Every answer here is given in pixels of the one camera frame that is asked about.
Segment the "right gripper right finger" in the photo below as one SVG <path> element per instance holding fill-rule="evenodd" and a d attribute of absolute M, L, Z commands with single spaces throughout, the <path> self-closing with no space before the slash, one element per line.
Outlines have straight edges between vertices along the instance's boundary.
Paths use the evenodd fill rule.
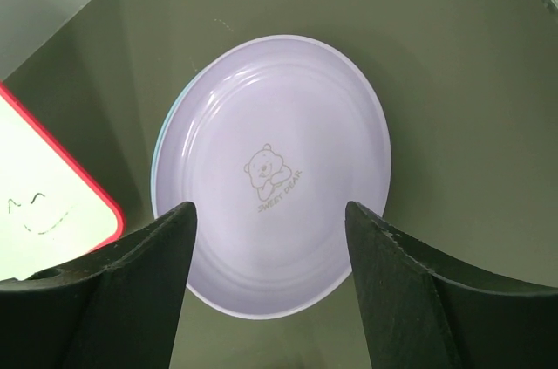
<path fill-rule="evenodd" d="M 557 290 L 483 270 L 358 202 L 345 234 L 374 368 L 555 368 Z"/>

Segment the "purple plate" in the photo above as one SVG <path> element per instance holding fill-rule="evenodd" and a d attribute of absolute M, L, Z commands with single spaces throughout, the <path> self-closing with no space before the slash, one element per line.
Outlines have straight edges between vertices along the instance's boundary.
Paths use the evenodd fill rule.
<path fill-rule="evenodd" d="M 345 208 L 387 203 L 391 141 L 371 83 L 342 52 L 274 35 L 225 52 L 169 123 L 160 215 L 192 202 L 188 289 L 237 318 L 303 311 L 351 273 Z"/>

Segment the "blue plate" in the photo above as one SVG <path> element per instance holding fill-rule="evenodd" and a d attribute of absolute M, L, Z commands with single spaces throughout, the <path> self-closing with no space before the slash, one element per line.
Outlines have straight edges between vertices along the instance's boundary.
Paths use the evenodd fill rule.
<path fill-rule="evenodd" d="M 198 79 L 198 76 L 199 76 L 199 73 L 197 73 L 187 83 L 187 85 L 182 89 L 180 94 L 176 97 L 173 104 L 169 108 L 169 110 L 167 112 L 167 115 L 166 115 L 165 119 L 163 120 L 162 125 L 160 127 L 158 137 L 157 137 L 154 149 L 153 149 L 153 156 L 152 156 L 151 167 L 150 167 L 150 192 L 149 192 L 149 194 L 150 194 L 150 201 L 151 201 L 151 210 L 152 210 L 154 219 L 157 219 L 160 216 L 160 214 L 157 210 L 157 200 L 156 200 L 157 190 L 156 190 L 156 186 L 157 186 L 158 164 L 159 164 L 159 160 L 160 160 L 160 151 L 162 149 L 162 144 L 165 141 L 166 134 L 167 134 L 167 129 L 169 127 L 170 121 L 172 120 L 172 118 L 174 116 L 174 112 L 179 107 L 181 101 L 187 96 L 187 93 L 189 92 L 190 88 L 194 85 L 195 81 Z"/>

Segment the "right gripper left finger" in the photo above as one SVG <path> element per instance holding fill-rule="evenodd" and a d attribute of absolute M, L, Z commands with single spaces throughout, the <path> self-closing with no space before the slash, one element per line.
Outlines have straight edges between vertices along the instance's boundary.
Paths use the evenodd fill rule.
<path fill-rule="evenodd" d="M 183 202 L 142 229 L 1 283 L 3 368 L 167 368 L 196 237 Z"/>

